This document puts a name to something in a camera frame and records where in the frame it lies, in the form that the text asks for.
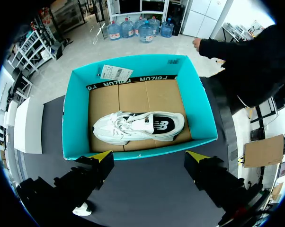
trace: shoe box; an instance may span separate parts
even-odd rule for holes
[[[130,77],[125,82],[102,79],[105,66],[129,69]],[[95,138],[93,124],[119,110],[181,113],[185,127],[171,142],[141,140],[117,146]],[[205,89],[185,55],[124,56],[94,62],[71,73],[62,118],[63,156],[67,160],[107,150],[114,151],[115,160],[165,155],[201,146],[217,136]]]
[[[132,113],[149,111],[181,113],[185,117],[185,127],[174,141],[169,142],[138,140],[119,146],[97,139],[92,131],[94,123],[99,118],[119,110]],[[89,92],[88,126],[90,150],[94,152],[152,149],[191,140],[185,108],[174,79],[127,83],[91,90]]]

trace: teal shoe box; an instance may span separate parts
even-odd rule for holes
[[[115,152],[115,160],[165,155],[197,147],[218,138],[205,89],[187,56],[172,54],[125,56],[95,62],[73,70],[64,101],[62,117],[62,147],[65,159],[76,160],[81,156],[90,157],[97,154],[91,153],[89,149],[89,91],[103,86],[124,83],[101,79],[100,74],[104,65],[133,70],[127,82],[175,78],[186,111],[191,138],[193,139],[189,142],[167,147]]]

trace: hand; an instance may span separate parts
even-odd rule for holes
[[[196,48],[196,50],[197,50],[198,52],[199,52],[200,41],[201,41],[200,38],[195,38],[195,39],[193,40],[193,45],[194,45],[194,47]]]

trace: person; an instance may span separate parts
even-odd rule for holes
[[[195,38],[193,45],[201,56],[225,60],[225,69],[210,79],[224,88],[232,115],[260,105],[280,89],[285,93],[285,34],[278,25],[250,41]]]

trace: cardboard insert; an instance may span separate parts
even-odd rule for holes
[[[117,111],[143,113],[167,111],[181,113],[185,117],[185,127],[174,141],[155,140],[130,141],[124,146],[111,145],[97,139],[92,131],[94,123],[101,117]],[[153,80],[102,87],[89,92],[89,145],[91,152],[107,150],[134,151],[179,144],[191,140],[186,112],[177,82],[175,80]]]

